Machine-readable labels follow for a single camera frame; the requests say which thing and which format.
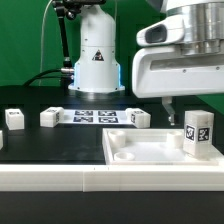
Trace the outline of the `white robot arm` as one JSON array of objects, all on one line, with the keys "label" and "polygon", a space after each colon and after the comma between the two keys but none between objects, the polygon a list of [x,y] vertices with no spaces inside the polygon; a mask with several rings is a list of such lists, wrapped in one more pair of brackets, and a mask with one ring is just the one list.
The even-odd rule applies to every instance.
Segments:
[{"label": "white robot arm", "polygon": [[[132,91],[160,97],[175,123],[174,96],[224,93],[224,0],[146,1],[166,18],[136,35]],[[95,3],[82,8],[81,52],[69,88],[89,99],[123,88],[115,22]]]}]

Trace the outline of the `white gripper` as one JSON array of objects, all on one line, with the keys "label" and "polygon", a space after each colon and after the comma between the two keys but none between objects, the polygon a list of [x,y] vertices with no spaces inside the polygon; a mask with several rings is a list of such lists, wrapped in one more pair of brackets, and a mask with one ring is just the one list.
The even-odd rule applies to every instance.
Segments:
[{"label": "white gripper", "polygon": [[162,105],[174,125],[170,96],[224,93],[224,50],[183,56],[175,45],[143,48],[133,59],[132,91],[138,98],[163,97]]}]

